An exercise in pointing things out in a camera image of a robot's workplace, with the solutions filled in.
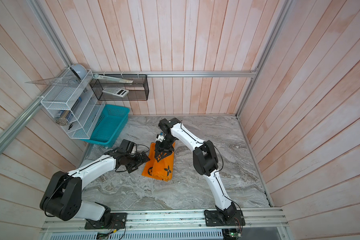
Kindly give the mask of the orange patterned pillowcase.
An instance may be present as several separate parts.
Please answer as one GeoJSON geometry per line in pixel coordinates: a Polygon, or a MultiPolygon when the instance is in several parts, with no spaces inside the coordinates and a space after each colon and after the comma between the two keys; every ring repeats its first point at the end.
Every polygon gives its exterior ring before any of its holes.
{"type": "Polygon", "coordinates": [[[149,161],[145,164],[142,176],[168,182],[173,177],[175,153],[160,160],[155,159],[155,143],[151,143],[149,161]]]}

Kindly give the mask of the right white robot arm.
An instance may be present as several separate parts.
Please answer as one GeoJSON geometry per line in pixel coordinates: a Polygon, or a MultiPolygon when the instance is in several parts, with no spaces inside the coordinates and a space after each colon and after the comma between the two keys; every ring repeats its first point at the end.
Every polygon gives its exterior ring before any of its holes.
{"type": "Polygon", "coordinates": [[[199,175],[206,179],[215,199],[217,211],[230,218],[237,211],[229,198],[219,174],[219,160],[214,144],[191,133],[177,118],[162,119],[158,124],[162,133],[155,142],[155,159],[161,161],[174,152],[173,144],[181,141],[193,153],[193,165],[199,175]]]}

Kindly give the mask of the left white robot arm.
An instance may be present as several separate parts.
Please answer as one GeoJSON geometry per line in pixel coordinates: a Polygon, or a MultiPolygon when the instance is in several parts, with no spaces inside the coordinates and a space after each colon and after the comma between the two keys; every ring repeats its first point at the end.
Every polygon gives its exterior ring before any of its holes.
{"type": "Polygon", "coordinates": [[[117,171],[125,166],[131,173],[149,161],[146,151],[122,152],[116,148],[106,152],[97,160],[67,173],[56,172],[41,199],[40,209],[47,217],[57,217],[63,221],[72,218],[108,222],[107,207],[82,200],[83,189],[107,172],[117,171]]]}

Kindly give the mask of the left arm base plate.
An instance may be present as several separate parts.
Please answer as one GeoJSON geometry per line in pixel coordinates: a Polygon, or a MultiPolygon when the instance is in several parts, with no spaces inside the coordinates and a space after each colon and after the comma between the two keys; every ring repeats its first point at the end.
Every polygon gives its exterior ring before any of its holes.
{"type": "Polygon", "coordinates": [[[107,212],[99,220],[87,220],[85,230],[120,230],[126,228],[127,213],[111,213],[107,212]]]}

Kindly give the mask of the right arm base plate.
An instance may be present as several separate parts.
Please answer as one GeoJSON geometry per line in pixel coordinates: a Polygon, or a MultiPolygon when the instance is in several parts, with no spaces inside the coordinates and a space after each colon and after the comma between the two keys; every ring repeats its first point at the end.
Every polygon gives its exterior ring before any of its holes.
{"type": "Polygon", "coordinates": [[[240,210],[236,210],[236,212],[231,216],[230,219],[226,218],[223,213],[217,210],[204,210],[204,216],[207,227],[243,227],[246,225],[245,219],[242,216],[242,212],[240,210]]]}

